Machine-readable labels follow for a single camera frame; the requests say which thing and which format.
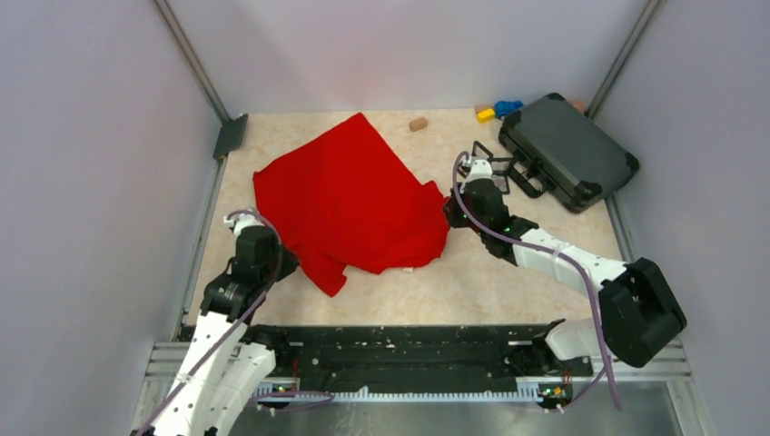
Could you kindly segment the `red t-shirt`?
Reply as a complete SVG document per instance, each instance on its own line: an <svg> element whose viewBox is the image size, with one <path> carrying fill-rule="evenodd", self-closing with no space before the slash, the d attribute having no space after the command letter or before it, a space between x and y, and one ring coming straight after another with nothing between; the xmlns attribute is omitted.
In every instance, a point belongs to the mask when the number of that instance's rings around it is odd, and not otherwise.
<svg viewBox="0 0 770 436"><path fill-rule="evenodd" d="M330 297L352 266L380 274L438 259L445 196L421 183L362 113L254 173L258 211Z"/></svg>

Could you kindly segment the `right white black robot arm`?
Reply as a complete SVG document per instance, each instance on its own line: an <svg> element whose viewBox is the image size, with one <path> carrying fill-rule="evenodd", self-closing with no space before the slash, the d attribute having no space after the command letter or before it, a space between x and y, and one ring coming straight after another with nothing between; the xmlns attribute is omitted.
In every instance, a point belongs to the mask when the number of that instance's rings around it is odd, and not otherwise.
<svg viewBox="0 0 770 436"><path fill-rule="evenodd" d="M492 256L587 297L591 314L586 319L556 322L532 350L540 372L556 374L569 360L584 356L642 368L688 325L657 263L644 257L614 260L561 241L510 213L490 180L458 184L443 212L450 227L472 230Z"/></svg>

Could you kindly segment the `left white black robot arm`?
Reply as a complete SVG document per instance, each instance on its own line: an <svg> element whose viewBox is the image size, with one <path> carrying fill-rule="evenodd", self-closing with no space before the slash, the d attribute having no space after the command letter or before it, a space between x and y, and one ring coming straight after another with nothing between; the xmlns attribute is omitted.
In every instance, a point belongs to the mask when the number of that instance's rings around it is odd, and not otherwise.
<svg viewBox="0 0 770 436"><path fill-rule="evenodd" d="M257 212L236 211L224 223L236 238L235 254L206 286L172 387L136 435L227 435L257 386L290 367L285 345L243 339L269 290L298 260Z"/></svg>

